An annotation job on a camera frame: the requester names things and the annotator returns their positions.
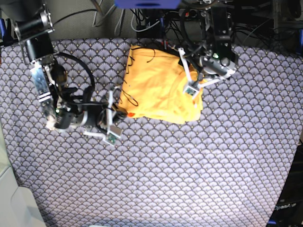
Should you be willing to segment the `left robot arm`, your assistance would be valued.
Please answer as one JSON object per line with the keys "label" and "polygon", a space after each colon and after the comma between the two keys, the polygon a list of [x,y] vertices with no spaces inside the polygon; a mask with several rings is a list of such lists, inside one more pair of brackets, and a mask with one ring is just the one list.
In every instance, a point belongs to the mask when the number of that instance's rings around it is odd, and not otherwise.
{"label": "left robot arm", "polygon": [[[183,93],[196,98],[206,86],[229,80],[236,72],[237,56],[232,51],[232,20],[220,0],[182,1],[185,9],[180,16],[180,31],[185,39],[176,47],[187,82]],[[195,10],[202,40],[196,44],[188,36],[185,21]]]}

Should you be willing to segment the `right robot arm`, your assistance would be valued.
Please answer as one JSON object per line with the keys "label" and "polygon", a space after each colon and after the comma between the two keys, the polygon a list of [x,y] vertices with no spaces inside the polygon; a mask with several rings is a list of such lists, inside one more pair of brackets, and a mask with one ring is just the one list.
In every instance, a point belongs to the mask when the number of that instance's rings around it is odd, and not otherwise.
{"label": "right robot arm", "polygon": [[[8,20],[0,22],[1,44],[19,44],[23,60],[31,64],[30,73],[47,128],[62,132],[70,127],[95,127],[97,132],[84,134],[115,145],[122,135],[116,123],[127,116],[126,110],[115,104],[114,93],[118,87],[108,91],[106,101],[92,101],[94,76],[80,59],[54,50],[50,39],[53,23],[43,0],[3,0],[0,9],[8,16]],[[90,85],[81,96],[76,95],[75,87],[67,86],[68,75],[57,56],[75,61],[86,71]]]}

